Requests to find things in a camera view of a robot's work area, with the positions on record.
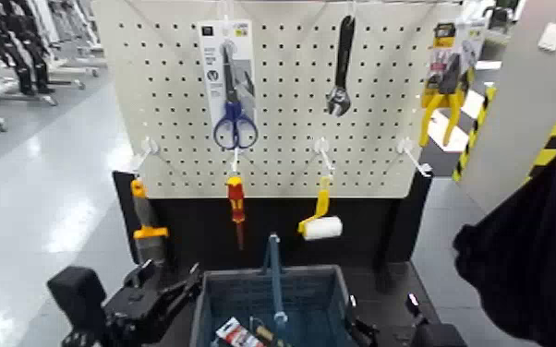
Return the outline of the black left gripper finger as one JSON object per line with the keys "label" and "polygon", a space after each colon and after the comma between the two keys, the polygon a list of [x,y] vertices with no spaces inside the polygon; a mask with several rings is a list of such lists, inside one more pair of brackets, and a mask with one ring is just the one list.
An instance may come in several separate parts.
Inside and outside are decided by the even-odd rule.
{"label": "black left gripper finger", "polygon": [[165,304],[165,313],[178,313],[189,302],[194,301],[202,289],[202,270],[199,263],[195,263],[189,270],[188,276],[173,285],[160,290]]}
{"label": "black left gripper finger", "polygon": [[142,287],[147,280],[154,276],[156,269],[157,267],[152,259],[146,260],[128,273],[123,279],[123,286]]}

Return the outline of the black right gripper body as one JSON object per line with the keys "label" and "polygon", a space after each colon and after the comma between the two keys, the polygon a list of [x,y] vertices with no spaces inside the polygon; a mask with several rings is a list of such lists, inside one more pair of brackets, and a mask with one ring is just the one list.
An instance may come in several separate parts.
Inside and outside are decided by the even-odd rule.
{"label": "black right gripper body", "polygon": [[467,347],[467,343],[455,325],[428,323],[417,326],[410,347]]}

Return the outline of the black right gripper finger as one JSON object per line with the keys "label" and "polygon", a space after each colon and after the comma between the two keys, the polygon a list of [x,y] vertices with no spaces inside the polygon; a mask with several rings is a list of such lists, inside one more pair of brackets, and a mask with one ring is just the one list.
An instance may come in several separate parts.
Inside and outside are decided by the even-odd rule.
{"label": "black right gripper finger", "polygon": [[359,347],[378,347],[379,330],[359,318],[349,319],[349,335]]}
{"label": "black right gripper finger", "polygon": [[424,316],[420,303],[417,297],[413,293],[409,293],[405,300],[405,306],[411,316],[414,318],[415,324],[424,324],[426,322],[426,317]]}

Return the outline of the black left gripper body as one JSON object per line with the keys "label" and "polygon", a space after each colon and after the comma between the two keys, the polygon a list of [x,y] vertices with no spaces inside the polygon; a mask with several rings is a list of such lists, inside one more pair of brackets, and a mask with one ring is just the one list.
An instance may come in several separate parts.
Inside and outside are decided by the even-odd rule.
{"label": "black left gripper body", "polygon": [[159,342],[166,322],[171,289],[159,280],[140,282],[125,277],[122,287],[105,304],[106,327],[114,346],[142,346]]}

